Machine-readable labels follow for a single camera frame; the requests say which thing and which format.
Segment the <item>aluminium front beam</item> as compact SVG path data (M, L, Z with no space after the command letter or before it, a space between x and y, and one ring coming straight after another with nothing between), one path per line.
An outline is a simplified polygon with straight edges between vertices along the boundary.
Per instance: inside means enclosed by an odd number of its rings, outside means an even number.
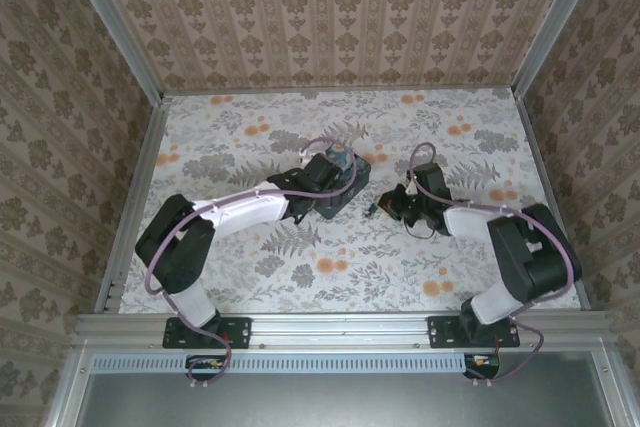
M250 314L250 352L426 352L427 319L436 312ZM91 314L78 318L71 348L104 352L162 351L169 314ZM518 318L520 345L527 352L544 335L542 351L593 352L615 346L606 315L580 310L533 310Z

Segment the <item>aluminium corner post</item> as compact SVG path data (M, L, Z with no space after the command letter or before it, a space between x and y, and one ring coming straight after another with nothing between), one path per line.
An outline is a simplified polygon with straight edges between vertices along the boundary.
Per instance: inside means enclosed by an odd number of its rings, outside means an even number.
M553 0L551 3L511 83L516 100L521 100L533 84L578 2L579 0Z
M109 34L114 40L138 85L144 92L152 108L162 104L164 89L136 39L133 29L126 22L116 0L90 0Z

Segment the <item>grey metal panel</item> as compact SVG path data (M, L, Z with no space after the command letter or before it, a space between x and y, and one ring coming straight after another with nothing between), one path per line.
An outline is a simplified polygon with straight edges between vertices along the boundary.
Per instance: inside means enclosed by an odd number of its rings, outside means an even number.
M45 427L640 427L617 355L538 356L492 384L455 373L228 374L63 370Z

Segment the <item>aluminium back rail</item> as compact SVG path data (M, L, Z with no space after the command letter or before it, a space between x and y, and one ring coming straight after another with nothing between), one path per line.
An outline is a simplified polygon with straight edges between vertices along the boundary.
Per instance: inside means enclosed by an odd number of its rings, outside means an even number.
M261 95L261 94L319 94L319 93L342 93L342 92L418 92L418 91L444 91L444 90L488 90L488 89L502 89L507 90L513 94L513 87L509 85L399 85L399 86L338 86L338 87L272 87L272 88L227 88L227 89L213 89L213 90L166 90L162 94L162 98L169 97L188 97L188 96L214 96L214 95Z

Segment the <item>starry night print box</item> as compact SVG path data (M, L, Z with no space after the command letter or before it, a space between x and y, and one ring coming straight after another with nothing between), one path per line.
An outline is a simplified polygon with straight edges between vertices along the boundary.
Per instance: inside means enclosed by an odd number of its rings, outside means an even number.
M330 145L324 153L324 156L329 158L350 158L350 154L345 151L342 147L332 144ZM370 173L371 173L371 165L365 160L363 157L359 155L355 155L357 173L354 183L354 190L352 191L352 198L348 203L350 203L353 198L363 190L369 182ZM349 177L332 177L328 181L323 183L323 189L326 191L336 191L344 186L347 182L352 178ZM333 219L348 203L329 203L328 199L317 200L315 203L315 210L325 219Z

